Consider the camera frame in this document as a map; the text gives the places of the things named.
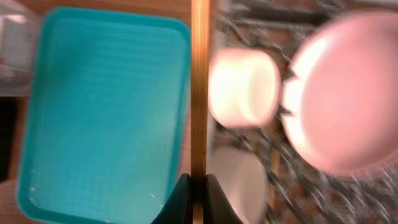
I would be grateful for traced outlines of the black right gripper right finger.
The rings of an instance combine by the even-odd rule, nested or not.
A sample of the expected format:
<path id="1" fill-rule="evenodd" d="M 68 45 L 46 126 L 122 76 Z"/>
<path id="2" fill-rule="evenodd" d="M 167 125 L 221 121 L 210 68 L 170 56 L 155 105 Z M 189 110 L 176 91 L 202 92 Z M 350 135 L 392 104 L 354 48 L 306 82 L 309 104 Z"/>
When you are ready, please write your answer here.
<path id="1" fill-rule="evenodd" d="M 230 205 L 218 179 L 213 174 L 206 176 L 203 223 L 243 224 Z"/>

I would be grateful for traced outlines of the large pink plate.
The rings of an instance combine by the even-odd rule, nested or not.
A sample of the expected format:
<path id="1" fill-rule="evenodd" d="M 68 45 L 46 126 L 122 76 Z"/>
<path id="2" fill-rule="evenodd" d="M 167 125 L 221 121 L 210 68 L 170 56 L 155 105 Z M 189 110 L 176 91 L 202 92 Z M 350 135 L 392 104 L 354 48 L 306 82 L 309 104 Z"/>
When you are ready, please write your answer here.
<path id="1" fill-rule="evenodd" d="M 311 166 L 338 176 L 397 162 L 397 14 L 357 11 L 317 29 L 284 82 L 285 133 Z"/>

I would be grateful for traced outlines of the small pink bowl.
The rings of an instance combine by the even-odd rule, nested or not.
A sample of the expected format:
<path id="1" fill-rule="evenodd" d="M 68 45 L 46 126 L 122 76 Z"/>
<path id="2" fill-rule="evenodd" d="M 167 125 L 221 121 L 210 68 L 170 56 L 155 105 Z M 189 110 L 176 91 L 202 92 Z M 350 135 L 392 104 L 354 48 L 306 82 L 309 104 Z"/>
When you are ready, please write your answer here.
<path id="1" fill-rule="evenodd" d="M 210 62 L 208 107 L 226 128 L 265 126 L 279 106 L 280 72 L 261 50 L 223 48 Z"/>

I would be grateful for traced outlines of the grey bowl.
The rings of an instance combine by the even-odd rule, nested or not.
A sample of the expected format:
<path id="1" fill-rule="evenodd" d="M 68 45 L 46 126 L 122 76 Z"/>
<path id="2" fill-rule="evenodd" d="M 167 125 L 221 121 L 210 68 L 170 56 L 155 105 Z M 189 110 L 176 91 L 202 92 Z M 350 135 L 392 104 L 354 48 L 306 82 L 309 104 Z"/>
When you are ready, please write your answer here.
<path id="1" fill-rule="evenodd" d="M 267 210 L 268 178 L 259 158 L 235 147 L 215 149 L 207 173 L 215 175 L 243 223 L 262 223 Z"/>

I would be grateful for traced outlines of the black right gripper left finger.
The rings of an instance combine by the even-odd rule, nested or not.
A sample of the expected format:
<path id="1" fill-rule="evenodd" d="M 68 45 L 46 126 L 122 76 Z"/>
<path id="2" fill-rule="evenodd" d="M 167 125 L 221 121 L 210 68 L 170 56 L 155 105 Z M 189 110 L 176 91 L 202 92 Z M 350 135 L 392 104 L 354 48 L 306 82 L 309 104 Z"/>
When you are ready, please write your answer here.
<path id="1" fill-rule="evenodd" d="M 192 224 L 190 181 L 188 173 L 180 176 L 170 197 L 152 224 Z"/>

